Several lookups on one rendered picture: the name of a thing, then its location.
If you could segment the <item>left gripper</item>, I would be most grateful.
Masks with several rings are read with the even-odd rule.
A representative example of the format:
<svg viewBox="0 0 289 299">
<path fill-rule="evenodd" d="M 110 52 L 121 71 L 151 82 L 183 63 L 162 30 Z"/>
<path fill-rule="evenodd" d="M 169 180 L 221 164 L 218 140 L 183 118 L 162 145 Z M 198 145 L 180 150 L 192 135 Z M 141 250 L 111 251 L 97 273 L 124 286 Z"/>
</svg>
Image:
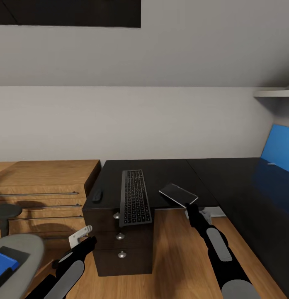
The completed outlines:
<svg viewBox="0 0 289 299">
<path fill-rule="evenodd" d="M 85 239 L 84 241 L 82 241 L 80 244 L 78 244 L 77 246 L 75 246 L 74 248 L 70 249 L 69 251 L 67 251 L 63 257 L 65 255 L 67 255 L 68 253 L 70 253 L 71 251 L 75 250 L 75 249 L 81 249 L 84 251 L 85 253 L 85 257 L 87 254 L 89 254 L 91 251 L 93 251 L 95 249 L 95 244 L 97 243 L 97 239 L 95 236 L 88 237 L 87 239 Z"/>
</svg>

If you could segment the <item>notebook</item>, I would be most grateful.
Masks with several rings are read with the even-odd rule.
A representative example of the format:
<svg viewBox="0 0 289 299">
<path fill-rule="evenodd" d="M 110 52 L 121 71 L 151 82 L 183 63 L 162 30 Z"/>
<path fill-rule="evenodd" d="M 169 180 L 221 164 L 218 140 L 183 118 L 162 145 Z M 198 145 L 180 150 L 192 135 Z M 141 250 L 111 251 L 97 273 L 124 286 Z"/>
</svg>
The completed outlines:
<svg viewBox="0 0 289 299">
<path fill-rule="evenodd" d="M 159 190 L 159 192 L 183 206 L 185 209 L 187 208 L 186 203 L 192 204 L 196 199 L 198 199 L 198 196 L 172 183 Z"/>
</svg>

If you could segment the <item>keyboard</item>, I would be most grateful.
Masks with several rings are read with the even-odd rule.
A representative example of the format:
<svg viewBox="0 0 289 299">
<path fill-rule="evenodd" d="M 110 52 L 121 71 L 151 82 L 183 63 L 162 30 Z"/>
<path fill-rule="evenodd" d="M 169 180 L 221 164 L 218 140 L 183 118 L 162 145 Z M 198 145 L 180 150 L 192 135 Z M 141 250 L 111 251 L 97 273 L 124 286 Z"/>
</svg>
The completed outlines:
<svg viewBox="0 0 289 299">
<path fill-rule="evenodd" d="M 143 171 L 122 171 L 119 227 L 151 222 Z"/>
</svg>

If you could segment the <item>folder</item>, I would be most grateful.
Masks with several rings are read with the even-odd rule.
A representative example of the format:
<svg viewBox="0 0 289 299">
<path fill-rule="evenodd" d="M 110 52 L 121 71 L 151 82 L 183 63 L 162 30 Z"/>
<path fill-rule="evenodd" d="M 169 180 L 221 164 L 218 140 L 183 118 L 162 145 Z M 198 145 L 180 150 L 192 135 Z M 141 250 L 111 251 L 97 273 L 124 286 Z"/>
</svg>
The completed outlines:
<svg viewBox="0 0 289 299">
<path fill-rule="evenodd" d="M 18 261 L 0 253 L 0 284 L 19 266 Z"/>
</svg>

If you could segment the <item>mouse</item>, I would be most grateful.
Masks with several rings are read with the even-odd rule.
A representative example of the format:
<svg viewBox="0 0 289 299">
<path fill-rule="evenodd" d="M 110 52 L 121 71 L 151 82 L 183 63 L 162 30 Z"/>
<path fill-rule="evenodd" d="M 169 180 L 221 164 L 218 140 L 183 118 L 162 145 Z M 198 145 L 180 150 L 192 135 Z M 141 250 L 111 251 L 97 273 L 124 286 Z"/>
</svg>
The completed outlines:
<svg viewBox="0 0 289 299">
<path fill-rule="evenodd" d="M 93 201 L 100 201 L 100 199 L 102 198 L 103 192 L 101 190 L 96 191 L 93 196 L 92 196 L 92 200 Z"/>
</svg>

